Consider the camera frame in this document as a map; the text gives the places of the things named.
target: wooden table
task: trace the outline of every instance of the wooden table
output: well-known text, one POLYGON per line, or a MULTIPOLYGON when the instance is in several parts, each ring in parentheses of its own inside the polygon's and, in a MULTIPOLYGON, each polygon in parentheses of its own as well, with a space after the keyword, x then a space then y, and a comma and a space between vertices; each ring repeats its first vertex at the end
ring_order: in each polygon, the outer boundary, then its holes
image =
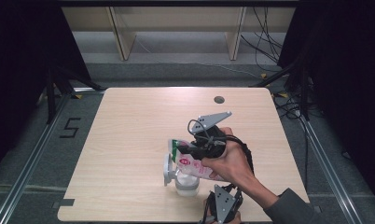
MULTIPOLYGON (((276 194, 306 191, 267 89, 112 88, 98 109, 61 206, 62 221, 196 222, 214 184, 201 180, 196 197, 181 197, 174 182, 163 185, 163 158, 170 138, 193 140, 188 122, 231 111, 229 126, 253 151, 257 178, 276 194), (225 103, 217 104, 216 96, 225 103)), ((267 221, 248 196, 243 221, 267 221)))

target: table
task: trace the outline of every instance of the table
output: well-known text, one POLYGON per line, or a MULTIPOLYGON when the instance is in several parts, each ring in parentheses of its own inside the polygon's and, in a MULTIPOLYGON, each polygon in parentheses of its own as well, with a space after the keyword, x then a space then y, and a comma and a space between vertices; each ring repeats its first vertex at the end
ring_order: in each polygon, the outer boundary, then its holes
MULTIPOLYGON (((193 140, 191 119, 231 111, 230 126, 253 151, 257 178, 276 194, 286 188, 309 202, 270 93, 262 88, 111 88, 92 123, 61 206, 62 221, 197 222, 214 184, 201 180, 199 194, 181 197, 163 185, 167 140, 193 140), (223 104, 214 101, 225 99, 223 104)), ((269 218, 248 196, 243 221, 269 218)))

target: sleeve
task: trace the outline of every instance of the sleeve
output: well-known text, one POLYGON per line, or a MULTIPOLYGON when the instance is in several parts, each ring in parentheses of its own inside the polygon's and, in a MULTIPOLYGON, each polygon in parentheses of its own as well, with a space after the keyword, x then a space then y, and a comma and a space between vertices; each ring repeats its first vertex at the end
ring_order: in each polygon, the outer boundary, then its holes
POLYGON ((280 199, 264 212, 276 224, 327 224, 308 204, 292 190, 287 189, 280 199))

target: floor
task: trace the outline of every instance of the floor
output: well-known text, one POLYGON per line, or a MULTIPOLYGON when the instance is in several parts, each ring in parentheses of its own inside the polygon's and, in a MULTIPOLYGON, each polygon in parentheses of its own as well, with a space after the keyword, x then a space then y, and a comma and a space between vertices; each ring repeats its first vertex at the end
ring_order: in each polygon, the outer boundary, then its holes
MULTIPOLYGON (((258 81, 262 74, 271 75, 267 70, 278 70, 275 62, 262 53, 257 53, 244 41, 241 42, 236 61, 229 60, 226 41, 221 33, 139 33, 136 37, 132 54, 128 61, 122 62, 112 33, 74 33, 82 56, 94 81, 104 86, 246 86, 258 81), (121 77, 120 69, 130 69, 137 77, 121 77), (180 76, 191 76, 200 79, 206 74, 214 74, 210 79, 190 84, 190 80, 178 80, 180 76), (140 82, 153 76, 168 77, 170 80, 154 79, 153 82, 140 82), (227 84, 219 84, 220 79, 233 79, 227 84)), ((258 37, 254 34, 243 34, 254 46, 258 37)), ((285 34, 271 34, 277 42, 282 43, 285 34)), ((261 41, 261 49, 271 52, 268 43, 261 41)), ((283 90, 283 77, 268 88, 276 93, 283 90)), ((33 173, 29 176, 24 192, 15 204, 9 223, 61 223, 57 219, 57 209, 74 171, 80 150, 85 142, 96 109, 102 95, 85 95, 82 99, 68 99, 64 105, 60 120, 55 124, 53 135, 46 143, 33 173), (75 138, 63 138, 71 134, 64 129, 64 124, 78 125, 75 138)), ((312 206, 330 223, 375 223, 375 197, 370 192, 354 163, 342 154, 343 148, 337 136, 332 132, 320 108, 310 110, 310 121, 288 119, 283 116, 296 116, 291 100, 297 98, 276 97, 280 106, 279 114, 283 123, 289 145, 292 148, 302 180, 307 185, 307 192, 312 206), (305 133, 302 127, 311 126, 313 133, 305 133), (317 159, 317 152, 323 150, 326 158, 340 181, 347 199, 353 201, 356 215, 349 216, 343 208, 342 199, 334 192, 335 181, 323 171, 322 163, 317 159)), ((29 160, 36 141, 46 126, 46 104, 38 105, 37 110, 21 135, 15 149, 11 150, 0 165, 0 206, 3 204, 13 184, 29 160)))

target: black fabric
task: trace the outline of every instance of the black fabric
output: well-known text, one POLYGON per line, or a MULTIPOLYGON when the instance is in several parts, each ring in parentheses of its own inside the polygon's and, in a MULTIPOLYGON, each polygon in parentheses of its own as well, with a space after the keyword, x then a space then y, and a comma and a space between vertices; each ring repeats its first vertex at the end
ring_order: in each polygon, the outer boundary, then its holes
POLYGON ((327 222, 292 190, 287 189, 280 199, 264 212, 275 224, 326 224, 327 222))

